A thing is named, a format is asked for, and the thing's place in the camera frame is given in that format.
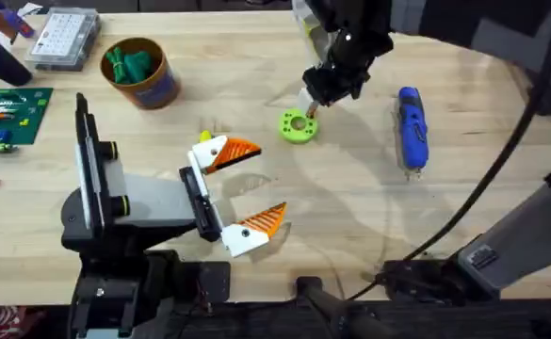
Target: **wooden tabletop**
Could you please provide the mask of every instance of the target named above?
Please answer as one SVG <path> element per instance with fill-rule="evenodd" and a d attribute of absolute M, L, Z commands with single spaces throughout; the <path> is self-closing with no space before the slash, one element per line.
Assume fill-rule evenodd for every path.
<path fill-rule="evenodd" d="M 40 28 L 43 17 L 30 18 Z M 101 37 L 81 73 L 35 72 L 29 87 L 54 94 L 33 146 L 0 156 L 0 304 L 68 303 L 76 253 L 60 244 L 59 213 L 77 187 L 74 95 L 89 100 L 100 136 L 116 140 L 130 173 L 178 178 L 199 134 L 243 137 L 263 154 L 208 177 L 226 220 L 288 202 L 285 224 L 265 247 L 231 259 L 195 232 L 158 246 L 185 260 L 230 260 L 231 300 L 284 300 L 297 276 L 317 275 L 349 296 L 388 259 L 440 229 L 489 168 L 524 106 L 507 66 L 434 40 L 394 36 L 360 100 L 320 108 L 321 131 L 306 145 L 278 135 L 308 57 L 291 12 L 104 14 Z M 108 85 L 100 57 L 117 40 L 157 41 L 183 90 L 171 105 L 141 111 Z M 22 59 L 30 40 L 17 39 Z M 0 88 L 6 85 L 0 81 Z M 430 161 L 420 181 L 397 164 L 394 107 L 403 86 L 419 88 Z M 431 254 L 446 257 L 485 232 L 542 184 L 551 170 L 551 119 L 536 118 L 494 184 Z M 385 299 L 375 289 L 370 299 Z M 551 297 L 551 268 L 504 291 Z"/>

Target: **orange triangle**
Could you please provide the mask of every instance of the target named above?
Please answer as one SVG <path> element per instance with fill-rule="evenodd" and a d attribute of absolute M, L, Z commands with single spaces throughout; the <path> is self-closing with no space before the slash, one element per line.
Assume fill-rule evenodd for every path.
<path fill-rule="evenodd" d="M 220 150 L 219 155 L 217 155 L 212 165 L 206 169 L 206 173 L 214 173 L 238 161 L 258 155 L 260 152 L 260 147 L 247 140 L 228 137 L 225 146 Z"/>
<path fill-rule="evenodd" d="M 282 202 L 277 206 L 269 208 L 267 211 L 263 211 L 255 216 L 246 218 L 238 222 L 239 225 L 246 226 L 258 232 L 263 232 L 271 238 L 279 226 L 284 221 L 286 202 Z"/>

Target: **wire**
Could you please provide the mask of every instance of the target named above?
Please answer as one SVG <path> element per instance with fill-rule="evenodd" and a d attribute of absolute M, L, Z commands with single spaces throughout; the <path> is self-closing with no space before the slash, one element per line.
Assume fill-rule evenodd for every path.
<path fill-rule="evenodd" d="M 541 71 L 539 73 L 539 76 L 537 77 L 534 87 L 532 88 L 532 91 L 530 92 L 530 98 L 528 100 L 527 106 L 524 109 L 524 113 L 522 114 L 522 117 L 516 124 L 516 127 L 511 133 L 511 136 L 508 139 L 508 142 L 501 150 L 501 153 L 493 162 L 489 170 L 487 170 L 487 172 L 484 174 L 480 182 L 476 185 L 476 187 L 474 188 L 470 196 L 463 203 L 462 207 L 460 207 L 460 209 L 455 213 L 455 215 L 449 220 L 449 222 L 440 231 L 434 234 L 430 239 L 424 242 L 417 249 L 409 253 L 409 255 L 403 258 L 395 266 L 390 268 L 387 272 L 381 272 L 377 274 L 374 278 L 374 281 L 371 284 L 369 284 L 361 291 L 357 292 L 352 297 L 348 298 L 348 300 L 355 300 L 361 297 L 362 295 L 364 295 L 365 293 L 369 292 L 376 285 L 382 283 L 384 276 L 388 272 L 395 271 L 399 267 L 411 261 L 420 253 L 429 249 L 432 245 L 437 243 L 440 239 L 442 239 L 445 235 L 447 235 L 451 230 L 453 230 L 455 226 L 457 226 L 459 221 L 467 214 L 467 212 L 470 210 L 470 208 L 472 208 L 472 206 L 478 200 L 478 198 L 480 198 L 484 190 L 493 181 L 493 179 L 499 173 L 501 168 L 503 168 L 503 166 L 508 161 L 513 151 L 516 149 L 516 146 L 518 145 L 518 143 L 520 143 L 520 140 L 522 139 L 525 132 L 527 131 L 530 125 L 530 122 L 532 121 L 532 118 L 536 114 L 537 109 L 539 108 L 539 105 L 543 100 L 543 96 L 545 92 L 549 88 L 550 82 L 551 82 L 551 38 L 549 39 L 549 42 L 547 44 L 547 51 L 545 52 L 545 58 L 543 60 Z"/>

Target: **yellow part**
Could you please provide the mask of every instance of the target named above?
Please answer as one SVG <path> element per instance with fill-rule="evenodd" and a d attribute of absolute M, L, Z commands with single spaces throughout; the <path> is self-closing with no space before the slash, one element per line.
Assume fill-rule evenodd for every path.
<path fill-rule="evenodd" d="M 205 141 L 208 141 L 212 138 L 212 135 L 210 134 L 210 131 L 208 130 L 204 130 L 202 131 L 202 133 L 200 134 L 200 142 L 205 142 Z"/>
<path fill-rule="evenodd" d="M 306 21 L 302 20 L 302 26 L 304 27 L 304 34 L 307 36 L 307 37 L 310 37 L 311 36 L 311 31 L 317 27 L 319 27 L 318 24 L 312 24 L 312 25 L 308 25 L 306 23 Z"/>

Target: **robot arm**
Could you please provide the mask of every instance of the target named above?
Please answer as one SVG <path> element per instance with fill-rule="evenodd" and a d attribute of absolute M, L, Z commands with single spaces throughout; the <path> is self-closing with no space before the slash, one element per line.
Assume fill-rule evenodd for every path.
<path fill-rule="evenodd" d="M 551 35 L 551 1 L 306 0 L 326 32 L 337 33 L 302 79 L 313 100 L 359 97 L 375 57 L 393 49 L 388 33 L 423 36 L 515 62 L 537 72 Z"/>

